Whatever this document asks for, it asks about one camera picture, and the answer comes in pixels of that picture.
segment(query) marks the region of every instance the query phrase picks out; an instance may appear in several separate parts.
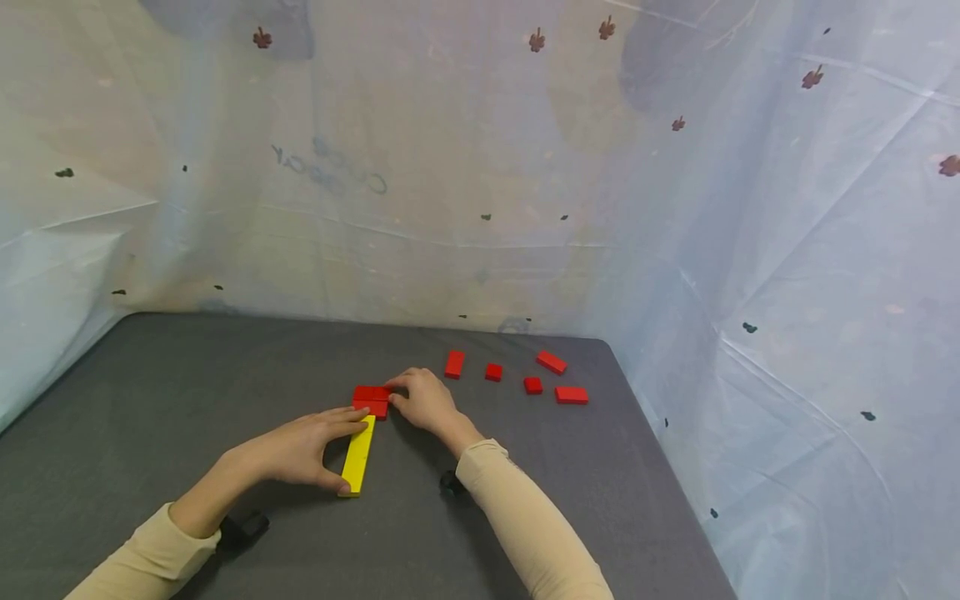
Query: wrist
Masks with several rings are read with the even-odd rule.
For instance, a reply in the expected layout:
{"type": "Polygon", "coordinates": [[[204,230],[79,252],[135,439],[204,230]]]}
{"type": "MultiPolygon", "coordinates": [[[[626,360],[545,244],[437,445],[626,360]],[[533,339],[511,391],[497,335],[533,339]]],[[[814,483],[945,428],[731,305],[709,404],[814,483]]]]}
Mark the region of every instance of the wrist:
{"type": "Polygon", "coordinates": [[[243,444],[224,452],[210,472],[231,482],[231,487],[240,492],[269,478],[265,469],[254,460],[243,444]]]}
{"type": "Polygon", "coordinates": [[[486,440],[483,434],[473,425],[473,421],[463,413],[451,415],[435,434],[458,461],[464,450],[477,442],[486,440]]]}

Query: wooden block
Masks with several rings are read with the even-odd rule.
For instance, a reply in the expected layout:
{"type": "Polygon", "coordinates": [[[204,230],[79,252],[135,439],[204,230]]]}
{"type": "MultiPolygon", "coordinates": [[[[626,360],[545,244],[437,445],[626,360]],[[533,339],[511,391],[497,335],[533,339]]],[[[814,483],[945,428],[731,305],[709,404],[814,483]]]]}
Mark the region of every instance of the wooden block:
{"type": "Polygon", "coordinates": [[[363,488],[363,474],[367,470],[367,457],[370,456],[370,442],[373,439],[373,424],[376,420],[373,415],[366,415],[363,422],[367,424],[367,428],[350,436],[347,461],[344,462],[344,471],[341,473],[341,476],[350,484],[350,493],[337,494],[342,498],[356,498],[363,488]]]}
{"type": "Polygon", "coordinates": [[[524,377],[523,388],[529,396],[543,394],[543,384],[540,383],[539,377],[524,377]]]}
{"type": "Polygon", "coordinates": [[[587,390],[584,388],[557,386],[553,393],[557,397],[559,404],[586,404],[589,402],[587,390]]]}
{"type": "Polygon", "coordinates": [[[390,397],[390,388],[373,385],[358,385],[353,389],[354,400],[369,400],[386,402],[390,397]]]}
{"type": "Polygon", "coordinates": [[[537,355],[537,362],[557,375],[562,375],[566,371],[566,363],[546,350],[537,355]]]}
{"type": "Polygon", "coordinates": [[[490,363],[487,365],[487,378],[490,381],[499,381],[503,377],[503,367],[490,363]]]}
{"type": "Polygon", "coordinates": [[[353,410],[369,408],[370,414],[376,417],[377,420],[387,419],[388,406],[388,402],[381,402],[379,400],[358,400],[356,398],[353,400],[353,410]]]}
{"type": "Polygon", "coordinates": [[[464,368],[464,358],[466,357],[467,355],[459,350],[451,350],[449,356],[446,357],[444,376],[450,379],[459,379],[460,371],[464,368]]]}

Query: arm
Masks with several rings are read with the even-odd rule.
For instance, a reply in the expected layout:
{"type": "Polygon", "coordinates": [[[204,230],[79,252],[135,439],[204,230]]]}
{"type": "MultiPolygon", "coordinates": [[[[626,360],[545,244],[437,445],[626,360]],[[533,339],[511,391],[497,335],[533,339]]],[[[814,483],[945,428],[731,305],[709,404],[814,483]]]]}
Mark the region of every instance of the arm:
{"type": "Polygon", "coordinates": [[[342,491],[323,465],[333,439],[362,431],[367,410],[335,408],[289,422],[224,454],[189,492],[133,532],[66,600],[167,600],[200,570],[220,541],[220,523],[264,479],[342,491]]]}
{"type": "Polygon", "coordinates": [[[432,372],[411,369],[388,386],[390,401],[414,425],[439,437],[458,459],[457,478],[483,509],[507,557],[534,600],[612,600],[600,567],[553,502],[459,413],[432,372]]]}
{"type": "Polygon", "coordinates": [[[189,492],[159,511],[95,568],[67,600],[166,600],[200,570],[220,541],[220,521],[254,483],[225,454],[189,492]]]}

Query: white backdrop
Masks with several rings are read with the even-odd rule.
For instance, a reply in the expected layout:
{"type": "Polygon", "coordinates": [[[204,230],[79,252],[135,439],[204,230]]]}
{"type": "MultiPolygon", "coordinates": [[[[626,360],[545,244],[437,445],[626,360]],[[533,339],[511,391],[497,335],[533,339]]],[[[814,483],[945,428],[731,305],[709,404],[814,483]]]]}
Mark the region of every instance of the white backdrop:
{"type": "Polygon", "coordinates": [[[960,597],[960,4],[636,2],[0,0],[0,429],[138,310],[600,337],[740,598],[960,597]]]}

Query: crease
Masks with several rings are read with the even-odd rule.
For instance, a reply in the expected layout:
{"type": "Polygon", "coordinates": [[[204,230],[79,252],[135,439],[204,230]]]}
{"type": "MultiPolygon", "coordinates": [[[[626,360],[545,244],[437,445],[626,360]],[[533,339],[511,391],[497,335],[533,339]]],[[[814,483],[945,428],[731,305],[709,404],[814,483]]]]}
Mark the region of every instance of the crease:
{"type": "Polygon", "coordinates": [[[136,210],[136,209],[138,209],[138,208],[143,208],[144,206],[150,206],[150,205],[153,205],[153,204],[159,204],[159,202],[156,201],[156,200],[151,200],[151,201],[145,202],[145,203],[143,203],[143,204],[135,204],[135,205],[133,205],[133,206],[124,206],[123,208],[114,208],[114,209],[112,209],[112,210],[105,210],[105,211],[103,211],[103,212],[98,212],[98,213],[94,213],[94,214],[90,214],[90,215],[85,215],[85,216],[83,216],[83,217],[77,217],[76,219],[69,219],[69,220],[67,220],[67,221],[58,221],[58,222],[56,222],[56,223],[51,223],[51,224],[49,224],[49,225],[44,225],[44,226],[41,226],[41,227],[39,227],[39,228],[36,228],[35,231],[46,231],[46,230],[49,230],[49,229],[61,228],[61,227],[67,226],[67,225],[72,225],[72,224],[75,224],[75,223],[81,223],[81,222],[83,222],[83,221],[89,221],[90,219],[96,219],[96,218],[99,218],[99,217],[106,217],[106,216],[109,216],[109,215],[112,215],[112,214],[116,214],[116,213],[118,213],[118,212],[126,212],[126,211],[128,211],[128,210],[136,210]]]}
{"type": "MultiPolygon", "coordinates": [[[[874,465],[874,463],[870,460],[870,457],[867,455],[867,452],[863,449],[863,447],[856,442],[856,440],[853,438],[852,435],[850,435],[850,432],[847,431],[847,429],[845,429],[844,427],[841,427],[840,424],[839,424],[836,420],[834,420],[830,415],[828,415],[826,412],[824,412],[824,410],[821,409],[819,406],[817,406],[816,403],[814,403],[814,402],[810,401],[809,399],[807,399],[806,397],[802,396],[802,395],[799,394],[796,390],[794,390],[793,388],[791,388],[791,387],[788,386],[787,384],[783,383],[783,381],[781,381],[780,379],[778,379],[778,378],[776,378],[775,376],[773,376],[772,373],[770,373],[770,372],[768,372],[767,370],[763,369],[763,368],[762,368],[760,365],[758,365],[753,359],[751,359],[749,356],[747,356],[746,354],[744,354],[743,352],[741,352],[739,349],[737,349],[737,348],[736,348],[734,345],[732,345],[728,340],[723,339],[723,344],[724,344],[724,347],[725,347],[725,351],[726,351],[728,354],[730,354],[730,352],[733,352],[733,355],[731,355],[731,357],[732,357],[734,360],[737,360],[737,357],[740,357],[740,358],[742,358],[743,361],[745,361],[746,363],[749,363],[750,365],[753,365],[758,371],[766,374],[768,377],[772,378],[774,381],[777,381],[777,383],[779,383],[779,384],[783,387],[784,390],[787,390],[787,391],[789,391],[791,394],[795,395],[798,399],[800,399],[800,400],[802,400],[803,402],[805,402],[806,404],[808,404],[813,410],[815,410],[819,415],[821,415],[821,416],[824,418],[824,420],[825,420],[829,425],[831,425],[831,426],[834,428],[834,432],[835,432],[835,433],[837,433],[837,434],[839,434],[840,436],[844,437],[844,438],[847,440],[847,442],[850,443],[851,446],[853,446],[853,448],[856,450],[856,452],[860,455],[860,458],[861,458],[861,459],[863,460],[863,462],[867,465],[867,467],[870,468],[870,471],[874,474],[874,477],[876,478],[878,484],[880,485],[880,488],[883,490],[884,496],[886,497],[886,501],[887,501],[887,507],[886,507],[886,508],[887,508],[887,515],[888,515],[888,518],[890,519],[890,522],[891,522],[891,527],[890,527],[891,544],[892,544],[892,546],[893,546],[894,548],[896,548],[896,547],[897,547],[897,516],[896,516],[896,514],[895,514],[894,511],[893,511],[893,506],[894,506],[893,495],[890,494],[890,488],[887,487],[887,482],[886,482],[886,480],[884,480],[883,477],[880,475],[880,471],[876,468],[876,466],[874,465]]],[[[758,378],[761,382],[763,382],[765,385],[767,385],[768,387],[770,387],[770,389],[771,389],[772,391],[774,391],[776,394],[779,394],[779,393],[780,393],[769,381],[765,380],[763,377],[759,377],[759,376],[758,376],[757,378],[758,378]]],[[[813,448],[813,449],[814,449],[814,450],[815,450],[815,449],[819,449],[819,448],[823,447],[825,444],[827,444],[827,443],[829,443],[829,442],[832,442],[833,440],[836,440],[836,437],[831,438],[829,441],[825,442],[824,444],[819,444],[819,445],[817,445],[817,446],[816,446],[815,448],[813,448]]],[[[780,469],[778,469],[777,471],[775,471],[774,474],[780,473],[780,472],[782,472],[785,468],[788,468],[788,467],[789,467],[789,465],[784,466],[783,468],[780,468],[780,469]]]]}
{"type": "MultiPolygon", "coordinates": [[[[787,492],[789,492],[789,493],[790,493],[791,495],[793,495],[794,497],[799,498],[799,499],[803,502],[803,504],[805,504],[807,507],[813,509],[813,512],[814,512],[814,513],[816,514],[816,516],[817,516],[817,529],[820,531],[820,540],[821,540],[821,543],[820,543],[820,548],[821,548],[820,556],[821,556],[822,559],[823,559],[823,569],[824,569],[824,578],[825,578],[825,581],[824,581],[824,590],[823,590],[823,595],[821,596],[821,598],[829,598],[829,590],[830,590],[830,561],[829,561],[829,558],[828,558],[828,556],[829,556],[829,551],[828,551],[829,546],[827,545],[827,540],[829,539],[829,534],[828,534],[828,531],[827,531],[827,526],[824,524],[823,511],[820,510],[820,507],[818,507],[816,504],[814,504],[814,502],[813,502],[812,500],[810,500],[809,498],[807,498],[805,495],[803,495],[803,494],[800,493],[799,491],[791,488],[790,486],[786,485],[786,484],[783,483],[781,480],[779,480],[779,479],[776,477],[776,474],[777,474],[777,473],[780,473],[780,469],[778,469],[774,474],[768,474],[768,473],[764,473],[763,471],[756,470],[756,469],[754,469],[754,468],[750,468],[750,467],[748,467],[748,466],[746,466],[746,465],[740,465],[740,464],[738,464],[738,463],[736,463],[736,462],[733,462],[733,461],[724,461],[724,462],[727,462],[727,463],[729,463],[729,464],[731,464],[731,465],[734,465],[734,466],[737,467],[737,468],[742,468],[742,469],[744,469],[744,470],[746,470],[746,471],[748,471],[748,472],[750,472],[750,473],[753,473],[754,475],[757,475],[757,476],[760,477],[761,479],[763,479],[763,480],[765,480],[765,481],[769,481],[770,483],[774,484],[775,486],[780,486],[781,488],[783,488],[784,490],[786,490],[787,492]]],[[[751,493],[753,493],[754,491],[756,491],[757,488],[759,488],[759,485],[753,486],[753,487],[751,488],[750,492],[741,495],[739,499],[737,499],[735,502],[733,502],[733,504],[728,505],[726,508],[730,508],[730,507],[736,506],[737,504],[743,503],[743,502],[745,501],[745,499],[747,498],[747,496],[750,495],[751,493]]]]}
{"type": "Polygon", "coordinates": [[[840,203],[842,203],[843,200],[848,197],[848,194],[850,194],[850,191],[853,189],[853,187],[861,179],[863,179],[864,175],[867,173],[867,170],[870,169],[871,166],[873,166],[876,160],[880,157],[880,155],[883,154],[883,152],[890,146],[890,144],[893,143],[893,141],[903,133],[903,130],[906,129],[906,126],[910,124],[910,122],[913,121],[918,114],[920,114],[921,109],[926,106],[927,102],[929,102],[929,99],[925,99],[923,102],[919,103],[917,107],[914,109],[913,114],[911,114],[908,118],[904,119],[903,123],[900,124],[897,130],[890,135],[890,138],[886,141],[886,143],[883,144],[883,147],[876,154],[874,154],[873,157],[871,157],[868,161],[864,163],[863,167],[859,170],[856,176],[853,177],[850,180],[850,182],[847,183],[847,186],[844,188],[844,190],[837,195],[836,200],[834,200],[833,203],[823,212],[823,214],[820,215],[820,218],[818,218],[810,226],[810,229],[808,229],[807,232],[799,240],[797,240],[797,242],[794,244],[790,252],[788,252],[780,260],[780,262],[777,263],[777,266],[775,266],[773,269],[770,270],[769,274],[763,279],[763,281],[761,281],[758,284],[755,290],[752,293],[748,294],[746,298],[742,302],[740,302],[736,306],[736,308],[734,308],[733,312],[731,312],[731,315],[742,311],[757,296],[757,294],[759,294],[760,292],[766,289],[771,279],[774,277],[774,275],[777,274],[777,271],[779,271],[780,268],[784,264],[786,264],[786,262],[790,260],[790,258],[792,258],[797,253],[797,251],[804,245],[804,243],[810,238],[810,236],[812,236],[814,233],[820,230],[820,227],[824,224],[824,221],[827,219],[827,217],[833,214],[833,212],[837,209],[840,203]]]}

